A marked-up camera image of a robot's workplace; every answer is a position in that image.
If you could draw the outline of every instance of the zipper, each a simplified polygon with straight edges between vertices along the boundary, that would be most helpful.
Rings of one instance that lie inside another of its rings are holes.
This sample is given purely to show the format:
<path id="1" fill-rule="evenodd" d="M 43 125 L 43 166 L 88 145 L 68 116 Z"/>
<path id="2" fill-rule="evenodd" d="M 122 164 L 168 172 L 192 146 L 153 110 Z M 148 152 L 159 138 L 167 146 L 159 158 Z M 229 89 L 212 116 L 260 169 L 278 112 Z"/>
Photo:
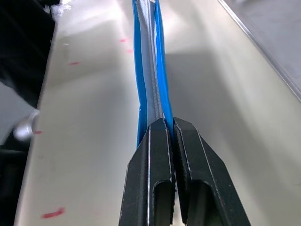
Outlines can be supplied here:
<path id="1" fill-rule="evenodd" d="M 156 21 L 154 0 L 136 0 L 141 32 L 143 78 L 147 99 L 147 125 L 163 118 L 157 75 Z"/>

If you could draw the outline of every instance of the blue zipper pouch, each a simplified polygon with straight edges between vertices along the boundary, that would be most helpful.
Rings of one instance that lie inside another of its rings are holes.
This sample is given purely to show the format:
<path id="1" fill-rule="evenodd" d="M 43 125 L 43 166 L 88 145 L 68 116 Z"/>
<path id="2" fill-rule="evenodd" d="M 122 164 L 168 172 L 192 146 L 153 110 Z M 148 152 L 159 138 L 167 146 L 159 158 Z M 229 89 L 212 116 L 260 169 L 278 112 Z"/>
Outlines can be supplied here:
<path id="1" fill-rule="evenodd" d="M 140 100 L 137 146 L 147 127 L 164 118 L 173 137 L 159 0 L 133 0 L 135 72 Z"/>

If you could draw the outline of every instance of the red mark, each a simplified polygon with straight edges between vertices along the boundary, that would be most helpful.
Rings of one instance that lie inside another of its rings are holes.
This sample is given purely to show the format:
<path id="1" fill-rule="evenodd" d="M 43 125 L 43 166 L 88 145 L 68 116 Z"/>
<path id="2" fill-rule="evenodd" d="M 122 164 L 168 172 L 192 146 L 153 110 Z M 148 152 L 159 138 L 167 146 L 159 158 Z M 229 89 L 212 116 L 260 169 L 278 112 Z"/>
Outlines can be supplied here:
<path id="1" fill-rule="evenodd" d="M 65 213 L 65 208 L 59 208 L 58 211 L 56 212 L 42 214 L 41 218 L 43 219 L 53 218 L 53 217 L 60 216 L 63 213 Z"/>
<path id="2" fill-rule="evenodd" d="M 79 65 L 79 62 L 72 62 L 72 63 L 68 63 L 69 65 Z"/>

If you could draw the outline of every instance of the zipper teeth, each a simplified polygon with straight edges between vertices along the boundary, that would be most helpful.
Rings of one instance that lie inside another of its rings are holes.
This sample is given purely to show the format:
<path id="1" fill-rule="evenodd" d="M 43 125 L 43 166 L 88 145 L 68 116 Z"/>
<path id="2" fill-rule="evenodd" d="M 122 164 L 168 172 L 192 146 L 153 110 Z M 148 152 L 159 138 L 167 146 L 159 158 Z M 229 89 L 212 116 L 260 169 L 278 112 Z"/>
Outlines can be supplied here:
<path id="1" fill-rule="evenodd" d="M 151 82 L 152 82 L 152 95 L 154 97 L 154 108 L 156 119 L 159 119 L 162 115 L 162 109 L 160 104 L 160 96 L 159 96 L 159 88 L 158 88 L 158 77 L 156 75 L 156 51 L 155 51 L 155 37 L 154 37 L 154 30 L 153 30 L 153 23 L 154 21 L 151 20 L 151 0 L 146 0 L 146 6 L 148 10 L 148 46 L 149 46 L 149 60 L 150 60 L 150 70 L 151 70 Z"/>

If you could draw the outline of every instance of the white table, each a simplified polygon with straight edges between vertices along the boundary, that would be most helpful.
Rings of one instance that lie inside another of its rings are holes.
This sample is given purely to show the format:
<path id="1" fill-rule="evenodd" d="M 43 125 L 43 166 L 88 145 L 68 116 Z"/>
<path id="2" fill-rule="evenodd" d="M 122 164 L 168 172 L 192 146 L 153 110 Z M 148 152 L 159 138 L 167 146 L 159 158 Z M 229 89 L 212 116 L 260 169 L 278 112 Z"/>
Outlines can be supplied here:
<path id="1" fill-rule="evenodd" d="M 139 108 L 132 5 L 69 5 L 48 63 L 17 226 L 118 225 Z M 191 121 L 224 160 L 253 226 L 299 225 L 300 102 L 218 1 L 162 0 L 161 8 L 174 116 Z M 181 225 L 178 211 L 174 218 Z"/>

